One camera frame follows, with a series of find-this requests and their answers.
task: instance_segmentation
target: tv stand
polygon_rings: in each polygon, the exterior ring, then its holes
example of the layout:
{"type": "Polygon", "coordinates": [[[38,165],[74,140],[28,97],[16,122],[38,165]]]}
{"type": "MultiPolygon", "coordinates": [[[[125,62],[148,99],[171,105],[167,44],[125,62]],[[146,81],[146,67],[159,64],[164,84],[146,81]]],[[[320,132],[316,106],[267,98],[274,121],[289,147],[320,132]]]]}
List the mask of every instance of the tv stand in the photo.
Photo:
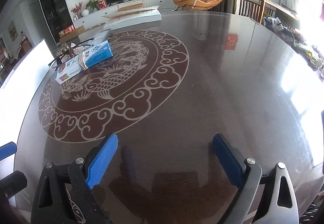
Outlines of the tv stand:
{"type": "Polygon", "coordinates": [[[82,17],[73,22],[74,27],[78,28],[84,26],[85,29],[93,27],[95,25],[99,25],[101,23],[106,22],[108,19],[105,16],[117,13],[117,11],[122,11],[125,9],[131,9],[134,7],[142,7],[148,8],[159,5],[160,7],[158,10],[162,12],[163,10],[171,10],[175,9],[176,6],[173,3],[173,0],[131,0],[131,1],[124,1],[118,4],[109,4],[104,9],[97,10],[88,16],[82,17]]]}

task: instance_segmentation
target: dark glass cabinet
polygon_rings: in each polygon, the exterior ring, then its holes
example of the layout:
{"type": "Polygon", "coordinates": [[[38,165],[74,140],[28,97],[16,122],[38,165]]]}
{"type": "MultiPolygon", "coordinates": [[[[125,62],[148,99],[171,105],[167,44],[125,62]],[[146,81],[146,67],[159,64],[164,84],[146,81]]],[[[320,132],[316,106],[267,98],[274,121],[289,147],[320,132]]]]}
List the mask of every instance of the dark glass cabinet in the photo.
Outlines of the dark glass cabinet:
{"type": "Polygon", "coordinates": [[[59,32],[73,24],[65,0],[39,0],[48,27],[56,43],[59,32]]]}

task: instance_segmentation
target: white panel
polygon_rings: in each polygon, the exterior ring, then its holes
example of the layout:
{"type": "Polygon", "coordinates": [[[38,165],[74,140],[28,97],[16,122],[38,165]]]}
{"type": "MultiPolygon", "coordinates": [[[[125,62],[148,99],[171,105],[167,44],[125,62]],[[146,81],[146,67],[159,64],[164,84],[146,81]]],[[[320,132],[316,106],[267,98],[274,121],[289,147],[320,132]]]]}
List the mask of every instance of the white panel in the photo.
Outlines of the white panel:
{"type": "MultiPolygon", "coordinates": [[[[0,146],[11,141],[17,144],[29,104],[53,59],[45,40],[42,40],[17,63],[0,88],[0,146]]],[[[0,161],[0,179],[13,172],[14,157],[0,161]]]]}
{"type": "Polygon", "coordinates": [[[135,0],[135,1],[127,2],[127,3],[122,3],[122,4],[118,5],[118,8],[124,8],[124,7],[127,7],[127,6],[137,5],[137,4],[140,4],[140,3],[142,3],[143,7],[144,7],[144,1],[145,0],[135,0]]]}
{"type": "Polygon", "coordinates": [[[176,8],[173,0],[146,0],[146,3],[148,7],[159,5],[159,10],[165,8],[176,8]]]}

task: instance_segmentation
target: white box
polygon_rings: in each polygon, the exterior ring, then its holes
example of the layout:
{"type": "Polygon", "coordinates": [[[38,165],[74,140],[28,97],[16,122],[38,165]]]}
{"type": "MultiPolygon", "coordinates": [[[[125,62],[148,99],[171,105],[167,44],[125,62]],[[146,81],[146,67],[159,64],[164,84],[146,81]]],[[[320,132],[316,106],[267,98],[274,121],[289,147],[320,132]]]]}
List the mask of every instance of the white box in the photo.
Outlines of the white box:
{"type": "Polygon", "coordinates": [[[72,59],[64,62],[56,71],[55,80],[62,84],[68,79],[74,77],[75,75],[82,72],[84,69],[81,67],[85,65],[86,68],[89,68],[100,61],[112,57],[113,54],[110,49],[108,41],[104,41],[96,46],[90,47],[89,49],[81,52],[79,55],[73,57],[72,59]]]}
{"type": "Polygon", "coordinates": [[[120,29],[128,26],[133,26],[136,24],[147,23],[152,21],[161,20],[161,14],[157,9],[147,10],[147,11],[139,11],[132,14],[120,16],[118,18],[109,19],[104,29],[120,29]]]}

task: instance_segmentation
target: small plant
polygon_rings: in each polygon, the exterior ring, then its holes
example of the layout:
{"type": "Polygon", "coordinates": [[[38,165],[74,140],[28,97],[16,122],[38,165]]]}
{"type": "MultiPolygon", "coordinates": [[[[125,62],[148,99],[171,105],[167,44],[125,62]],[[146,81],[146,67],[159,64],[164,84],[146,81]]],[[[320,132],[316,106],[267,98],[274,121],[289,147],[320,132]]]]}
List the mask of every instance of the small plant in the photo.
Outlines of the small plant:
{"type": "Polygon", "coordinates": [[[98,8],[98,1],[99,0],[89,0],[85,8],[92,8],[92,9],[98,8]]]}
{"type": "Polygon", "coordinates": [[[71,12],[73,13],[79,13],[82,9],[83,2],[79,2],[79,4],[75,4],[76,6],[71,9],[71,12]]]}

